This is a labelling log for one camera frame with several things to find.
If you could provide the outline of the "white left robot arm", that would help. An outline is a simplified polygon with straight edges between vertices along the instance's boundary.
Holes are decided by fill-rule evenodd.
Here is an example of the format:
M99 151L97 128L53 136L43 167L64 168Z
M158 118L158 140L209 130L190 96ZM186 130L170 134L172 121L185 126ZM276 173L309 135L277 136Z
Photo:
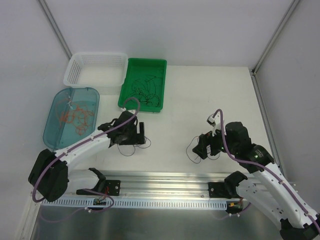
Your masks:
M42 150L28 176L33 193L54 202L64 194L117 196L120 181L108 180L95 167L76 170L76 166L112 146L137 146L146 143L145 124L135 113L123 111L118 118L106 122L84 139L65 148Z

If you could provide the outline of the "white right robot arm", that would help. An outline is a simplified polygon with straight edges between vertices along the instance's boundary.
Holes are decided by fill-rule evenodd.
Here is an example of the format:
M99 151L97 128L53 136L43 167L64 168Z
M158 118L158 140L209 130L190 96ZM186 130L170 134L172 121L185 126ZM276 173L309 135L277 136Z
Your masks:
M320 215L312 209L282 175L273 157L261 145L252 143L241 122L225 128L210 117L213 129L198 137L193 153L202 160L226 153L255 177L265 188L260 190L245 174L235 171L223 182L208 183L209 196L243 198L260 210L279 229L284 240L313 240L320 235Z

